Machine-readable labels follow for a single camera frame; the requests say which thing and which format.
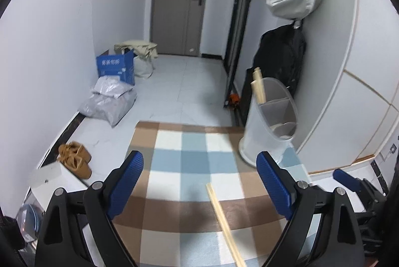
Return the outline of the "grey plastic parcel bag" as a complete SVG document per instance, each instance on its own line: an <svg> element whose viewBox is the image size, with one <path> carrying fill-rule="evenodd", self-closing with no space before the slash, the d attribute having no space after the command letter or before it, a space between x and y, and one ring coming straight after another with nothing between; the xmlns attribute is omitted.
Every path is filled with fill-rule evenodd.
<svg viewBox="0 0 399 267"><path fill-rule="evenodd" d="M89 118L105 120L114 128L133 107L137 99L134 89L118 98L93 93L79 107L79 113Z"/></svg>

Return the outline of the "beige cloth on bag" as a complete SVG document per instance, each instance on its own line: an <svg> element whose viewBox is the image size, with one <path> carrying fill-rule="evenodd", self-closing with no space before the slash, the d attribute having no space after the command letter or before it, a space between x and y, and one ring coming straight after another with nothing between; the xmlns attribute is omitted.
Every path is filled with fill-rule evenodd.
<svg viewBox="0 0 399 267"><path fill-rule="evenodd" d="M154 59L158 57L157 44L150 41L131 39L114 45L116 54L123 53L125 49L132 50L136 56L142 58Z"/></svg>

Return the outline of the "white utensil holder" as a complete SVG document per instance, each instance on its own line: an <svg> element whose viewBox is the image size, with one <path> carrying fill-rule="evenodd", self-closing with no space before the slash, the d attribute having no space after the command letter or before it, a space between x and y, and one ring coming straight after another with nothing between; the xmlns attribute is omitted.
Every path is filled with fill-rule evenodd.
<svg viewBox="0 0 399 267"><path fill-rule="evenodd" d="M260 104L252 96L244 135L239 141L239 154L252 167L256 167L261 152L268 152L277 163L282 161L298 127L296 105L285 85L270 77L263 78L262 85L266 101Z"/></svg>

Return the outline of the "wooden chopstick in holder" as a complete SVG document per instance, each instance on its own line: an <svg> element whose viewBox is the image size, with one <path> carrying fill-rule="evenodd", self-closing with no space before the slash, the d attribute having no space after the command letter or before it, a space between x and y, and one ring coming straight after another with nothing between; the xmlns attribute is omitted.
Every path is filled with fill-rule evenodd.
<svg viewBox="0 0 399 267"><path fill-rule="evenodd" d="M251 82L251 86L257 103L264 104L266 102L266 94L262 81L262 73L259 67L256 67L253 71L253 82Z"/></svg>

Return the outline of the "tan shoes pair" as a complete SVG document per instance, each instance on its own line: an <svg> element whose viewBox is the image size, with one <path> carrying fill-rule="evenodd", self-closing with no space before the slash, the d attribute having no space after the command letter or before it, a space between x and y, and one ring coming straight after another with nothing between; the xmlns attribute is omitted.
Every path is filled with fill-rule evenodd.
<svg viewBox="0 0 399 267"><path fill-rule="evenodd" d="M76 141L64 143L59 146L58 153L58 161L76 177L80 179L91 177L92 170L89 167L91 155L83 144Z"/></svg>

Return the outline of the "white cabinet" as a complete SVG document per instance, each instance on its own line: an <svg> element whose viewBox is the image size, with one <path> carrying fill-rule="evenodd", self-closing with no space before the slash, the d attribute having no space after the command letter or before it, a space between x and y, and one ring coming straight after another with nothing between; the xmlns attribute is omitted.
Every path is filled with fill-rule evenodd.
<svg viewBox="0 0 399 267"><path fill-rule="evenodd" d="M294 146L318 173L375 155L398 122L398 13L390 0L323 0L304 22Z"/></svg>

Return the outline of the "blue cardboard box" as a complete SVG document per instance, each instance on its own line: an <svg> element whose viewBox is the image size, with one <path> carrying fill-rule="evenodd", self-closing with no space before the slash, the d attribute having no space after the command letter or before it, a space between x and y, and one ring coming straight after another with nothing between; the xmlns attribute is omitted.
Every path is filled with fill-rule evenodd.
<svg viewBox="0 0 399 267"><path fill-rule="evenodd" d="M113 76L120 81L135 85L135 74L133 64L134 54L132 50L124 54L109 54L104 52L96 57L98 75Z"/></svg>

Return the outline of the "black backpack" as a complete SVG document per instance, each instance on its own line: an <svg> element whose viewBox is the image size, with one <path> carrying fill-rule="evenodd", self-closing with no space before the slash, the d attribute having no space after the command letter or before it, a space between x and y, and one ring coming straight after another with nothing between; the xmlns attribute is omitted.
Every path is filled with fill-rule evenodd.
<svg viewBox="0 0 399 267"><path fill-rule="evenodd" d="M259 68L263 77L279 80L295 95L302 71L306 40L302 25L295 22L267 31L260 39L252 67L246 70L239 109L243 124L247 122L252 97L253 71Z"/></svg>

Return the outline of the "white plastic parcel bag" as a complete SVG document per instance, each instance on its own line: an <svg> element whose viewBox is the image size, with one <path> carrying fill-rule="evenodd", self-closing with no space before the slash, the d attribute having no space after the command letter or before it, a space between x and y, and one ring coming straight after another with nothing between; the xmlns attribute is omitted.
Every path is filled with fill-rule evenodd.
<svg viewBox="0 0 399 267"><path fill-rule="evenodd" d="M102 76L98 78L92 92L107 97L119 98L128 91L133 90L131 84L121 81L117 76Z"/></svg>

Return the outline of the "wooden chopstick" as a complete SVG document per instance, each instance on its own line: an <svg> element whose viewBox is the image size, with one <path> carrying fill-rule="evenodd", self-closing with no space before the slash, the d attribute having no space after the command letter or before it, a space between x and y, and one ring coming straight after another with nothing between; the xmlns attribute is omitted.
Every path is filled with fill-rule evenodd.
<svg viewBox="0 0 399 267"><path fill-rule="evenodd" d="M229 248L229 251L235 261L235 265L238 267L246 267L247 264L245 263L244 259L242 258L238 247L235 243L235 240L232 236L231 229L229 226L229 223L226 219L226 216L224 215L224 212L222 210L222 206L220 202L218 201L218 198L216 196L216 192L214 190L214 187L212 184L209 182L205 185L206 191L208 193L208 197L210 199L210 203L212 204L213 210L216 215L216 219L218 220L218 223L220 225L220 228L222 230L224 240L226 241L226 245Z"/></svg>
<svg viewBox="0 0 399 267"><path fill-rule="evenodd" d="M257 103L264 104L266 102L266 94L262 81L262 73L259 67L256 67L253 71L253 82L251 82L251 86Z"/></svg>

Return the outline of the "checkered table mat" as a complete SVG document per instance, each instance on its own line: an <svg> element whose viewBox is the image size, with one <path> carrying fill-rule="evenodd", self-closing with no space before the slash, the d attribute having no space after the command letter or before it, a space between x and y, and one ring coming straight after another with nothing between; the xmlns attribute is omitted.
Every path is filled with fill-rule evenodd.
<svg viewBox="0 0 399 267"><path fill-rule="evenodd" d="M139 122L130 142L144 169L114 226L140 266L233 266L205 186L211 184L248 266L262 266L284 227L240 127Z"/></svg>

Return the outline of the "black door frame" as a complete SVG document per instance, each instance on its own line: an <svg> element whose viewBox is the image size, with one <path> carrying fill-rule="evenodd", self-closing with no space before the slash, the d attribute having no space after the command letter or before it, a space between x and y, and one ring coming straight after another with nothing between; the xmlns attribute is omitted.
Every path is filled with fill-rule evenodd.
<svg viewBox="0 0 399 267"><path fill-rule="evenodd" d="M223 66L227 74L226 89L224 93L225 108L229 104L229 97L233 91L234 79L251 1L252 0L234 0L229 36L223 60Z"/></svg>

